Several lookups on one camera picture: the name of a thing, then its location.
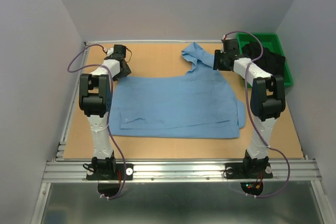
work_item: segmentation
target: gray floor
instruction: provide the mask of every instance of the gray floor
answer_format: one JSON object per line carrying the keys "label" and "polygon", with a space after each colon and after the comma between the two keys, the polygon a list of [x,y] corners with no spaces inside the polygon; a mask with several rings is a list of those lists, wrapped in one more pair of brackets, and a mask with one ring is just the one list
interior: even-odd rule
{"label": "gray floor", "polygon": [[[265,183],[263,194],[283,182]],[[124,195],[100,199],[96,184],[53,184],[43,223],[323,223],[310,182],[252,199],[239,183],[127,184]]]}

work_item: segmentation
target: blue cloth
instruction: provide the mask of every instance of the blue cloth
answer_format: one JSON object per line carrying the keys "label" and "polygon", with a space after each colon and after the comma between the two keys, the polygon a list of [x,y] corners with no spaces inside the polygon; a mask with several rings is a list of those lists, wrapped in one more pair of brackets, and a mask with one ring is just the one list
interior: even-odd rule
{"label": "blue cloth", "polygon": [[212,69],[214,56],[197,43],[182,51],[192,63],[186,75],[120,79],[110,113],[114,135],[235,138],[245,126],[244,104]]}

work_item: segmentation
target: gray wall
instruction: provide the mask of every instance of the gray wall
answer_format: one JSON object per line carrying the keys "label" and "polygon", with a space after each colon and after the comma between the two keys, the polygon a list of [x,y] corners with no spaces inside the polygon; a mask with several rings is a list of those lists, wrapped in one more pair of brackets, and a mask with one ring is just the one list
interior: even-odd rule
{"label": "gray wall", "polygon": [[63,0],[82,39],[220,39],[275,31],[293,0]]}
{"label": "gray wall", "polygon": [[295,128],[336,212],[335,0],[295,0],[277,33],[295,83],[287,95]]}
{"label": "gray wall", "polygon": [[0,222],[30,223],[82,40],[61,0],[0,0]]}

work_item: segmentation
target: tabletop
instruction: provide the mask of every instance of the tabletop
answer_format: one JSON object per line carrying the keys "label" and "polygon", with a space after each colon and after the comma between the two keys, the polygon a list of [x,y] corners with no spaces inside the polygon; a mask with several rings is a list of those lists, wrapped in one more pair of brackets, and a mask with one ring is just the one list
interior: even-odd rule
{"label": "tabletop", "polygon": [[[185,61],[181,55],[182,49],[189,44],[141,43],[123,45],[131,49],[133,53],[132,59],[128,63],[132,71],[131,76],[149,78],[182,76],[191,68],[191,63]],[[104,46],[110,48],[113,47],[113,44],[104,44]],[[215,49],[221,48],[221,44],[200,44],[200,46],[212,54]],[[87,64],[99,64],[103,62],[105,55],[100,47],[91,47],[89,50]],[[85,72],[91,72],[94,69],[87,68]],[[242,78],[233,72],[222,71],[221,74],[230,83],[237,99],[246,104]],[[78,97],[76,99],[74,112],[70,119],[71,123],[68,127],[67,143],[63,158],[92,158],[93,140],[89,122],[84,112],[79,109]],[[245,150],[250,143],[252,132],[253,127],[248,116],[246,116],[246,125],[240,129],[240,137],[233,139],[130,136],[115,136],[114,139],[128,159],[243,158]],[[285,111],[282,112],[274,126],[270,145],[283,151],[288,158],[303,158],[288,106],[286,106]],[[115,147],[114,149],[116,158],[120,158],[117,149]],[[270,151],[269,157],[280,158],[281,156],[276,152]]]}

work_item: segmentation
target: purple cable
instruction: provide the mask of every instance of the purple cable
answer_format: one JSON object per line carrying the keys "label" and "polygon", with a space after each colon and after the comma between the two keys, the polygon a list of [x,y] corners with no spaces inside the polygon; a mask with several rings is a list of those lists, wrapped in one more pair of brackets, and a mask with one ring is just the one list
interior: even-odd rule
{"label": "purple cable", "polygon": [[[102,49],[103,49],[103,51],[105,50],[105,48],[101,45],[101,44],[92,44],[92,45],[90,45],[90,46],[87,46],[87,47],[85,47],[80,53],[78,53],[74,58],[73,58],[73,60],[70,62],[70,64],[69,64],[69,66],[68,66],[68,72],[69,73],[75,73],[75,72],[78,72],[78,71],[80,71],[80,70],[82,70],[82,69],[84,69],[84,68],[89,68],[89,67],[102,67],[102,68],[105,68],[106,70],[107,70],[107,72],[108,72],[108,74],[109,74],[109,77],[110,77],[110,80],[111,80],[111,99],[113,98],[113,80],[112,80],[112,78],[113,78],[113,76],[112,76],[112,73],[111,73],[111,71],[110,71],[110,69],[108,68],[108,67],[106,67],[106,66],[103,66],[103,65],[99,65],[99,64],[90,64],[90,65],[86,65],[86,66],[83,66],[83,67],[80,67],[79,69],[76,69],[76,70],[70,70],[70,67],[71,67],[71,65],[73,64],[73,62],[86,50],[86,49],[88,49],[88,48],[90,48],[90,47],[93,47],[93,46],[99,46],[99,47],[101,47]],[[120,149],[120,147],[118,146],[118,144],[116,143],[116,141],[114,140],[114,138],[113,138],[113,136],[112,136],[112,133],[111,133],[111,130],[110,130],[110,126],[109,126],[109,121],[110,121],[110,111],[108,112],[108,115],[107,115],[107,130],[108,130],[108,132],[109,132],[109,135],[110,135],[110,137],[111,137],[111,139],[112,139],[112,142],[114,143],[114,145],[116,146],[116,148],[118,149],[118,151],[119,151],[119,153],[120,153],[120,155],[121,155],[121,158],[122,158],[122,161],[123,161],[123,163],[124,163],[124,175],[126,176],[126,160],[125,160],[125,157],[124,157],[124,154],[123,154],[123,152],[121,151],[121,149]],[[109,198],[107,198],[106,196],[102,196],[103,198],[105,198],[105,199],[108,199],[108,200],[110,200],[110,199],[115,199],[115,198],[117,198],[120,194],[121,194],[121,191],[122,191],[122,189],[124,188],[124,185],[125,185],[125,179],[123,180],[123,182],[122,182],[122,184],[121,184],[121,186],[120,186],[120,188],[119,188],[119,190],[118,190],[118,192],[117,192],[117,194],[116,195],[114,195],[113,197],[109,197]]]}
{"label": "purple cable", "polygon": [[244,34],[248,34],[248,35],[251,35],[253,38],[255,38],[257,40],[257,42],[259,43],[260,45],[260,48],[261,48],[261,51],[260,51],[260,55],[253,59],[248,65],[247,65],[247,68],[246,68],[246,72],[245,72],[245,97],[246,97],[246,107],[247,107],[247,113],[248,113],[248,117],[250,118],[250,121],[251,121],[251,124],[253,126],[253,128],[255,129],[255,131],[257,132],[258,136],[260,137],[260,139],[262,140],[262,142],[266,145],[267,148],[269,148],[270,150],[272,151],[275,151],[275,152],[278,152],[280,153],[283,158],[285,159],[286,163],[287,163],[287,166],[288,166],[288,175],[287,175],[287,179],[285,181],[285,184],[279,189],[277,190],[276,192],[272,193],[272,194],[267,194],[267,195],[261,195],[261,196],[255,196],[255,195],[251,195],[251,194],[247,194],[247,196],[252,196],[252,197],[256,197],[256,198],[268,198],[268,197],[271,197],[271,196],[274,196],[274,195],[277,195],[278,193],[280,193],[281,191],[284,190],[284,188],[287,186],[288,184],[288,181],[289,181],[289,177],[290,177],[290,165],[289,165],[289,161],[288,159],[286,158],[286,156],[284,155],[284,153],[278,149],[275,149],[275,148],[271,148],[271,147],[268,147],[268,144],[267,142],[265,141],[265,139],[263,138],[263,136],[261,135],[261,133],[258,131],[257,129],[257,126],[255,125],[253,119],[252,119],[252,115],[251,115],[251,109],[250,109],[250,104],[249,104],[249,101],[248,101],[248,88],[247,88],[247,76],[248,76],[248,69],[249,67],[251,66],[251,64],[253,62],[255,62],[256,60],[259,60],[263,54],[264,54],[264,48],[260,42],[260,40],[254,36],[253,34],[249,33],[249,32],[246,32],[246,31],[232,31],[228,34],[225,34],[224,37],[223,37],[223,40],[230,34],[235,34],[235,33],[244,33]]}

